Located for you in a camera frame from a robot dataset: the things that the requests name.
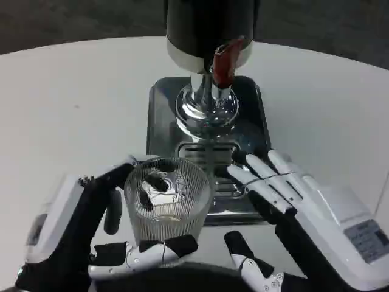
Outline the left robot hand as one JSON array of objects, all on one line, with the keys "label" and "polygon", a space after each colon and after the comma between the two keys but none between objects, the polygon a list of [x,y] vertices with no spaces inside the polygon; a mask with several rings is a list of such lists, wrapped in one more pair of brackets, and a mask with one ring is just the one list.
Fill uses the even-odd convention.
[{"label": "left robot hand", "polygon": [[15,281],[17,291],[88,291],[93,283],[117,280],[175,262],[198,249],[181,235],[97,246],[91,242],[100,223],[107,234],[119,229],[120,190],[145,156],[128,156],[99,176],[67,175],[36,216],[26,241],[26,257]]}]

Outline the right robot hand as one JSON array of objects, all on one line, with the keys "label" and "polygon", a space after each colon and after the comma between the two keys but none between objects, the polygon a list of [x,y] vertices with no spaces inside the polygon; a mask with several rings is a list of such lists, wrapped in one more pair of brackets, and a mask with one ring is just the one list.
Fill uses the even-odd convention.
[{"label": "right robot hand", "polygon": [[388,235],[351,189],[321,186],[275,150],[232,158],[215,174],[243,188],[303,273],[276,272],[230,231],[229,254],[253,291],[388,290]]}]

